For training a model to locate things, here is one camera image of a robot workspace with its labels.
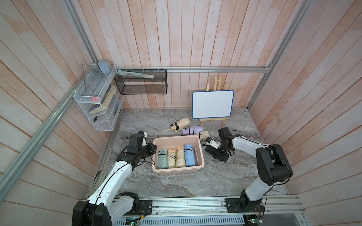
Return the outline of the black umbrella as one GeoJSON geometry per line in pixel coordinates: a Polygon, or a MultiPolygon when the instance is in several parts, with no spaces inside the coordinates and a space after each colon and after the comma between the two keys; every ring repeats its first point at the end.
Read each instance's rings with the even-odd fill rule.
{"type": "Polygon", "coordinates": [[[219,159],[219,151],[218,151],[218,149],[216,149],[216,148],[214,148],[212,146],[207,146],[205,148],[205,151],[208,152],[209,154],[211,154],[214,159],[219,159]]]}

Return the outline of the pink plastic storage box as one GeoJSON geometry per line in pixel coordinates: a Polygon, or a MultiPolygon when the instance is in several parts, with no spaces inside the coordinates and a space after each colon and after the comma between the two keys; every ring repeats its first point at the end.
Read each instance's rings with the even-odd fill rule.
{"type": "Polygon", "coordinates": [[[158,137],[152,170],[160,175],[193,173],[205,166],[200,139],[195,136],[158,137]]]}

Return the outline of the mint umbrella front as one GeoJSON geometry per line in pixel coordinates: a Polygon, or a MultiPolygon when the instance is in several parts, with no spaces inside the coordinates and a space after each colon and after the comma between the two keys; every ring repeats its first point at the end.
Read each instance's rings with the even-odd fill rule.
{"type": "Polygon", "coordinates": [[[157,160],[157,164],[158,164],[158,169],[167,169],[168,168],[168,150],[167,149],[162,149],[158,152],[158,160],[157,160]]]}

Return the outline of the beige umbrella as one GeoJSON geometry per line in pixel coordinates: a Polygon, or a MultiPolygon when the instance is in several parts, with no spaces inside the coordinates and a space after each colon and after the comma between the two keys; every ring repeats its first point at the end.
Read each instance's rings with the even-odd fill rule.
{"type": "Polygon", "coordinates": [[[176,165],[176,150],[169,149],[167,152],[168,168],[173,169],[176,165]]]}
{"type": "Polygon", "coordinates": [[[176,168],[186,167],[185,147],[180,145],[176,148],[176,168]]]}
{"type": "Polygon", "coordinates": [[[202,131],[202,132],[199,132],[199,133],[197,133],[195,135],[200,139],[200,142],[206,141],[206,139],[208,137],[210,137],[208,131],[202,131]]]}
{"type": "Polygon", "coordinates": [[[170,125],[169,129],[164,130],[163,132],[167,132],[167,131],[174,131],[174,132],[178,132],[180,130],[185,129],[186,127],[188,127],[190,125],[190,120],[188,117],[184,117],[182,119],[180,119],[179,121],[173,123],[170,125]]]}

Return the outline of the blue umbrella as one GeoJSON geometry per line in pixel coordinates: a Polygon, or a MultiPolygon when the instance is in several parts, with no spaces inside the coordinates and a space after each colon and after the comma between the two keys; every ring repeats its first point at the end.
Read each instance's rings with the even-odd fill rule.
{"type": "Polygon", "coordinates": [[[185,161],[187,167],[192,167],[197,165],[195,152],[192,144],[185,144],[185,161]]]}

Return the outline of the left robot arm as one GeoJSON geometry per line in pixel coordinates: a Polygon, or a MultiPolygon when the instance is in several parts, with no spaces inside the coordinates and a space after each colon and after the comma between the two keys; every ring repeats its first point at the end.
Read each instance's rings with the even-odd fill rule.
{"type": "Polygon", "coordinates": [[[156,153],[157,146],[147,142],[147,133],[140,131],[129,138],[118,155],[109,175],[99,188],[85,201],[78,201],[73,208],[73,226],[112,226],[125,214],[136,214],[139,196],[132,192],[117,195],[124,181],[146,158],[156,153]]]}

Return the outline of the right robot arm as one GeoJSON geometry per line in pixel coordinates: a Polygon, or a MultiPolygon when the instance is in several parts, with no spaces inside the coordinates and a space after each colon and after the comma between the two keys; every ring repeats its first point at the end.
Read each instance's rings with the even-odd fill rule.
{"type": "Polygon", "coordinates": [[[233,135],[227,127],[218,130],[224,151],[243,151],[256,158],[258,176],[240,193],[240,198],[226,198],[229,213],[263,212],[263,197],[274,186],[287,183],[293,170],[280,145],[267,145],[243,136],[233,135]]]}

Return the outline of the purple folded umbrella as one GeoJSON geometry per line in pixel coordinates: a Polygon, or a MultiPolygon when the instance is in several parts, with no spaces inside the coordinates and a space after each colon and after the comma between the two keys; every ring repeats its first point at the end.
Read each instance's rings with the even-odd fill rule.
{"type": "Polygon", "coordinates": [[[182,129],[181,130],[181,134],[183,136],[189,136],[189,135],[196,135],[198,133],[201,133],[203,132],[203,126],[191,126],[191,127],[188,127],[188,128],[185,128],[185,129],[182,129]]]}

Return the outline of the book on shelf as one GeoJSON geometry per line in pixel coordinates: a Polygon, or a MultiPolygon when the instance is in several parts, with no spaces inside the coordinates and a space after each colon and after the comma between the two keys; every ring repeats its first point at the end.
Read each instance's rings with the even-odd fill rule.
{"type": "Polygon", "coordinates": [[[89,114],[94,115],[99,112],[106,111],[108,106],[110,105],[110,102],[115,95],[117,91],[117,88],[114,84],[110,84],[108,90],[105,93],[105,96],[103,97],[100,104],[93,104],[89,110],[89,114]]]}

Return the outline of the flat item on basket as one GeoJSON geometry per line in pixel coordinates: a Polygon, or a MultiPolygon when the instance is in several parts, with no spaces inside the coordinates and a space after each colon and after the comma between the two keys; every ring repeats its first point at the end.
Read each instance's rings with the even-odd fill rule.
{"type": "Polygon", "coordinates": [[[137,72],[123,71],[123,70],[117,70],[117,74],[122,76],[132,76],[137,78],[154,78],[154,75],[152,74],[137,73],[137,72]]]}

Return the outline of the grey round speaker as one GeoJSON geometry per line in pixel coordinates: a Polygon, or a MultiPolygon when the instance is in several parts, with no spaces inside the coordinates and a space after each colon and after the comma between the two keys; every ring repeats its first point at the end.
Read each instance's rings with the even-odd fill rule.
{"type": "Polygon", "coordinates": [[[112,67],[108,61],[106,60],[99,61],[98,66],[104,76],[109,76],[111,74],[112,67]]]}

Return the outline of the white board blue frame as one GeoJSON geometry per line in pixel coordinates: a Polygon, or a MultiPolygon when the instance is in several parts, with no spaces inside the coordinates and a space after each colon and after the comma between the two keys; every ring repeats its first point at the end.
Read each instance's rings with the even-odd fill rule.
{"type": "Polygon", "coordinates": [[[192,94],[192,118],[227,118],[232,114],[233,90],[198,91],[192,94]]]}

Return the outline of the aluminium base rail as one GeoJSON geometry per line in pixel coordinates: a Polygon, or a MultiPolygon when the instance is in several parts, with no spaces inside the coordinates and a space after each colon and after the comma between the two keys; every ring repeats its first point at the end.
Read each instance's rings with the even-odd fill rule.
{"type": "Polygon", "coordinates": [[[310,226],[296,195],[267,195],[251,212],[237,209],[237,196],[151,198],[141,214],[122,216],[115,226],[310,226]]]}

